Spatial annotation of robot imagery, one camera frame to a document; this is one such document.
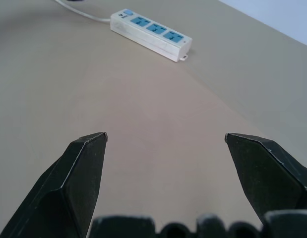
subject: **blue switch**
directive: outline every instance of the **blue switch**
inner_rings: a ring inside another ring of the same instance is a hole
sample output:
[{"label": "blue switch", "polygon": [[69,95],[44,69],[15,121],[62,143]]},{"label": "blue switch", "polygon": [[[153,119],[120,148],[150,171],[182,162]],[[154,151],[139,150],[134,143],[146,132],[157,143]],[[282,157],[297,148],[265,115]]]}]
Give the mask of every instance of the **blue switch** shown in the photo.
[{"label": "blue switch", "polygon": [[133,12],[132,12],[131,10],[129,10],[129,9],[126,9],[126,10],[124,11],[124,13],[127,14],[127,15],[129,15],[129,16],[132,16],[132,15],[133,15]]}]

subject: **beige table surface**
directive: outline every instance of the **beige table surface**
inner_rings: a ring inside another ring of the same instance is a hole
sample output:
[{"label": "beige table surface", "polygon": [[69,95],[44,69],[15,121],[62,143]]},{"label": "beige table surface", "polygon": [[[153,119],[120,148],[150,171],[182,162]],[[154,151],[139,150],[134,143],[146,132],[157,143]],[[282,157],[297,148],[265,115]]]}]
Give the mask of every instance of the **beige table surface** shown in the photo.
[{"label": "beige table surface", "polygon": [[[177,17],[174,4],[78,6],[102,17],[129,7],[189,33],[165,15]],[[0,1],[0,232],[67,145],[99,131],[109,141],[94,216],[143,214],[157,230],[170,221],[194,230],[199,215],[216,213],[259,226],[224,136],[264,135],[192,70],[190,60],[205,63],[201,41],[174,63],[51,0]]]}]

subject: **white cable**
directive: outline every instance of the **white cable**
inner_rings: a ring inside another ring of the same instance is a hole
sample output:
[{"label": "white cable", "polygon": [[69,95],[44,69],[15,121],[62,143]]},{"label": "white cable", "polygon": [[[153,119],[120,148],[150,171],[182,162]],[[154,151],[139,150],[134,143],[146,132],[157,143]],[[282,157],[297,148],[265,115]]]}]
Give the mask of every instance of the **white cable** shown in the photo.
[{"label": "white cable", "polygon": [[87,14],[85,12],[82,12],[80,10],[77,10],[76,8],[71,7],[71,6],[67,5],[66,3],[62,2],[61,0],[54,0],[54,1],[56,1],[58,4],[62,5],[63,7],[67,8],[68,10],[73,11],[73,12],[79,14],[79,15],[85,16],[85,17],[92,19],[94,21],[110,22],[110,18],[99,18],[99,17],[93,16],[93,15]]}]

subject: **power strip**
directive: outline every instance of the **power strip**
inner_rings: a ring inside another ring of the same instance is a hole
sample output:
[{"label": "power strip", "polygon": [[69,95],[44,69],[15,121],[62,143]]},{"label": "power strip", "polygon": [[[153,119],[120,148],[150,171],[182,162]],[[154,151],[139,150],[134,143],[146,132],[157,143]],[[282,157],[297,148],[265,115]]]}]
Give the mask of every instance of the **power strip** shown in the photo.
[{"label": "power strip", "polygon": [[111,15],[110,29],[175,62],[187,59],[192,38],[129,9]]}]

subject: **blue outlet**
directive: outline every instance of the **blue outlet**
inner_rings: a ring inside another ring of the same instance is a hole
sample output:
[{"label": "blue outlet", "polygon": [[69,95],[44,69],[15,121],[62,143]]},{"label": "blue outlet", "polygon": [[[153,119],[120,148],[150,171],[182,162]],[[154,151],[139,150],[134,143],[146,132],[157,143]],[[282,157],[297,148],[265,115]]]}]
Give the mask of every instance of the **blue outlet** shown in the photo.
[{"label": "blue outlet", "polygon": [[181,39],[184,38],[184,36],[181,36],[173,31],[169,31],[167,34],[164,35],[164,37],[168,38],[171,41],[174,41],[175,43],[179,42]]},{"label": "blue outlet", "polygon": [[165,27],[159,26],[158,24],[152,24],[151,26],[148,26],[147,29],[149,31],[153,31],[156,34],[161,34],[167,30]]},{"label": "blue outlet", "polygon": [[131,20],[131,22],[139,25],[139,26],[145,26],[148,25],[151,21],[143,18],[143,17],[136,17],[135,19]]}]

